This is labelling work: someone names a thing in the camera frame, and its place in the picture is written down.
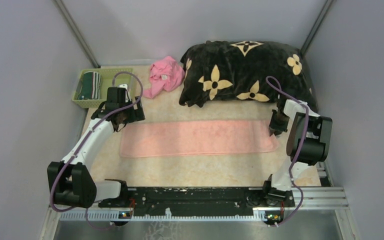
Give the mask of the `green white striped towel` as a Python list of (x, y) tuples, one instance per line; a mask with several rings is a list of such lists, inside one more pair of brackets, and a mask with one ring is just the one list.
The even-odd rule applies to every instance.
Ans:
[(87, 71), (81, 79), (78, 100), (98, 100), (101, 96), (102, 75), (97, 71)]

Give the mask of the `light salmon pink towel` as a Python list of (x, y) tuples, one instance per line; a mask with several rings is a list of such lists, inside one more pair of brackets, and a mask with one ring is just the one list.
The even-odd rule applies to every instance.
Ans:
[(273, 152), (279, 147), (263, 120), (134, 123), (122, 130), (125, 158), (185, 157)]

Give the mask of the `black blanket with beige flowers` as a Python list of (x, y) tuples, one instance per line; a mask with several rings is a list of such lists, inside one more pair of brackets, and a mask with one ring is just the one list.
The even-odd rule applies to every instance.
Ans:
[(277, 103), (286, 98), (269, 86), (278, 80), (282, 91), (318, 111), (309, 68), (301, 51), (274, 41), (206, 41), (191, 46), (182, 56), (185, 71), (181, 106), (203, 107), (207, 101), (258, 101)]

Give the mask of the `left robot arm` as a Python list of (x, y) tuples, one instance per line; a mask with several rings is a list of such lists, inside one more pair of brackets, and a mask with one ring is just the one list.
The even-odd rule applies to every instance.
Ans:
[(107, 98), (91, 115), (85, 133), (75, 147), (61, 160), (47, 167), (51, 207), (57, 205), (89, 208), (96, 202), (110, 199), (118, 207), (129, 203), (130, 193), (123, 180), (95, 182), (90, 169), (107, 140), (127, 124), (143, 121), (141, 96), (131, 97), (127, 88), (109, 87)]

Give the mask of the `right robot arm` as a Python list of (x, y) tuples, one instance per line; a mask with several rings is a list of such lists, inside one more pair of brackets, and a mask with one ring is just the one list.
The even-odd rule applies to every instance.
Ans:
[(288, 99), (283, 113), (293, 120), (286, 142), (286, 160), (263, 184), (261, 199), (267, 206), (288, 201), (295, 178), (324, 162), (330, 149), (333, 120), (312, 111), (304, 101)]

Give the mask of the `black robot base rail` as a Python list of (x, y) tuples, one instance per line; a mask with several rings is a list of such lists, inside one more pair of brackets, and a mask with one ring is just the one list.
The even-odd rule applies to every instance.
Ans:
[(265, 187), (128, 187), (117, 198), (102, 200), (100, 208), (127, 208), (133, 217), (227, 219), (252, 217), (254, 208), (277, 215), (295, 207), (292, 191)]

